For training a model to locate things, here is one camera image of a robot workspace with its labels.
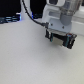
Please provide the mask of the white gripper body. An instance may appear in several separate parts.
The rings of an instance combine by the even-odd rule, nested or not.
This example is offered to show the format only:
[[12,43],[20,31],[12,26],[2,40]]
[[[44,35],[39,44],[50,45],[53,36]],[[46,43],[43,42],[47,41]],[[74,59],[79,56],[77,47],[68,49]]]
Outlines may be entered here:
[[48,31],[62,35],[71,33],[79,24],[79,7],[78,3],[46,4],[43,21],[48,23]]

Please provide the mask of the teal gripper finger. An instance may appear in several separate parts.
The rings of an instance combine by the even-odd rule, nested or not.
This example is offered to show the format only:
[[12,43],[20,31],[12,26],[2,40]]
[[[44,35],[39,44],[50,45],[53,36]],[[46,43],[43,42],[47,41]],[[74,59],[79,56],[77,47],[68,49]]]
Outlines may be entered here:
[[68,34],[67,35],[67,48],[72,49],[74,42],[75,42],[76,35],[75,34]]
[[53,41],[53,34],[46,30],[45,37],[48,38],[50,41]]

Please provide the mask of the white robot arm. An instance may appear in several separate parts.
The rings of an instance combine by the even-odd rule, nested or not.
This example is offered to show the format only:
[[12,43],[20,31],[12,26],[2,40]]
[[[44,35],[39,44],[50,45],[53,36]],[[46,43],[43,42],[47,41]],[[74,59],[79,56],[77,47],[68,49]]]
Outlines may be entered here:
[[51,42],[72,48],[78,34],[84,35],[83,0],[46,0],[42,21]]

